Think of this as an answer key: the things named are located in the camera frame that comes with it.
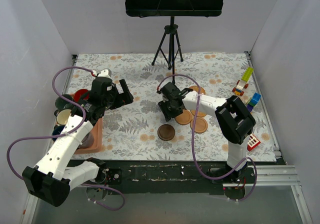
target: music stand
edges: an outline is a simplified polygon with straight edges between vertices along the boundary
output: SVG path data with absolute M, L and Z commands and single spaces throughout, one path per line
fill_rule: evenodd
M 180 61 L 183 62 L 184 60 L 175 17 L 217 17 L 222 13 L 223 5 L 223 0 L 125 0 L 126 14 L 130 17 L 170 17 L 170 25 L 164 27 L 164 34 L 151 65 L 155 64 L 157 56 L 161 52 L 168 64 L 168 69 L 172 68 L 173 75 L 175 74 L 175 59 L 178 53 L 180 54 Z M 166 35 L 169 35 L 168 59 L 161 48 Z M 175 37 L 178 46 L 176 54 Z M 175 83 L 174 76 L 172 77 L 172 83 Z

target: table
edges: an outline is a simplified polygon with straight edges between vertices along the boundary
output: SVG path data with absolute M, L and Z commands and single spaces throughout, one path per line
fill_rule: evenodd
M 103 160 L 151 160 L 191 161 L 191 128 L 180 125 L 174 119 L 169 124 L 175 129 L 170 141 L 158 138 L 158 127 L 166 120 L 158 107 L 162 100 L 156 93 L 159 82 L 171 74 L 162 56 L 154 66 L 154 54 L 80 54 L 76 66 L 96 70 L 109 68 L 112 79 L 119 87 L 119 80 L 125 79 L 134 102 L 116 110 L 108 110 L 103 117 L 102 144 L 98 153 L 74 155 L 72 159 L 84 160 L 95 157 Z M 232 89 L 249 67 L 244 53 L 184 53 L 184 62 L 176 62 L 175 72 L 194 78 L 209 96 L 229 98 Z M 91 88 L 93 77 L 84 70 L 74 70 L 68 93 L 82 88 Z M 241 99 L 245 102 L 257 91 L 253 77 Z M 194 84 L 183 77 L 176 78 L 180 88 Z M 248 156 L 257 162 L 274 162 L 275 141 L 261 101 L 252 112 L 256 120 L 253 133 L 261 144 Z M 215 116 L 205 116 L 208 130 L 195 135 L 195 152 L 198 161 L 226 161 L 228 141 L 222 135 Z

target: red cup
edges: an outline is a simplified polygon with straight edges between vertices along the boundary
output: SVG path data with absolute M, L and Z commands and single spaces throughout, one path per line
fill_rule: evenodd
M 86 92 L 88 92 L 89 90 L 87 89 L 80 89 L 80 90 L 77 90 L 74 94 L 74 101 L 77 103 L 79 100 L 80 100 L 80 97 L 85 94 Z M 88 95 L 86 95 L 86 97 L 83 98 L 84 100 L 88 100 L 89 99 L 89 93 Z

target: white wall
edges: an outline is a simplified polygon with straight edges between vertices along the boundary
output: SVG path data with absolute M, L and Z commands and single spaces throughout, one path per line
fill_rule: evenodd
M 278 0 L 252 50 L 285 160 L 296 166 L 320 223 L 320 0 Z
M 169 17 L 129 17 L 125 0 L 42 0 L 72 54 L 155 53 Z M 183 52 L 251 50 L 276 0 L 224 0 L 219 17 L 177 17 Z M 169 38 L 165 42 L 168 49 Z
M 53 127 L 53 75 L 71 66 L 71 54 L 41 0 L 0 0 L 0 223 L 20 222 L 27 189 L 10 171 L 9 144 L 27 136 L 48 135 Z M 62 91 L 67 73 L 59 78 Z M 12 149 L 21 174 L 42 156 L 48 141 L 24 141 Z

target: round wooden disc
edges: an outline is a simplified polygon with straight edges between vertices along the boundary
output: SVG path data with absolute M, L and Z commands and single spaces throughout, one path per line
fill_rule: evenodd
M 196 110 L 191 110 L 190 111 L 191 113 L 192 113 L 192 115 L 195 115 L 196 114 Z M 197 117 L 198 118 L 203 118 L 203 117 L 205 117 L 207 114 L 205 114 L 204 112 L 201 112 L 201 111 L 198 111 L 198 113 L 197 113 Z
M 189 88 L 192 89 L 192 90 L 194 90 L 194 91 L 196 91 L 196 92 L 198 92 L 198 90 L 199 90 L 198 86 L 196 86 L 196 85 L 192 85 L 192 86 L 190 86 Z M 203 88 L 201 87 L 200 93 L 206 94 L 205 89 L 203 89 Z
M 170 141 L 175 137 L 176 131 L 172 125 L 164 124 L 158 128 L 158 136 L 161 140 Z
M 194 125 L 194 120 L 192 119 L 192 121 L 190 122 L 191 129 L 193 125 Z M 208 122 L 203 118 L 197 117 L 195 121 L 194 131 L 196 133 L 204 133 L 207 129 L 208 129 Z
M 183 113 L 181 115 L 178 115 L 175 120 L 180 125 L 187 125 L 192 120 L 192 115 L 188 110 L 183 110 Z

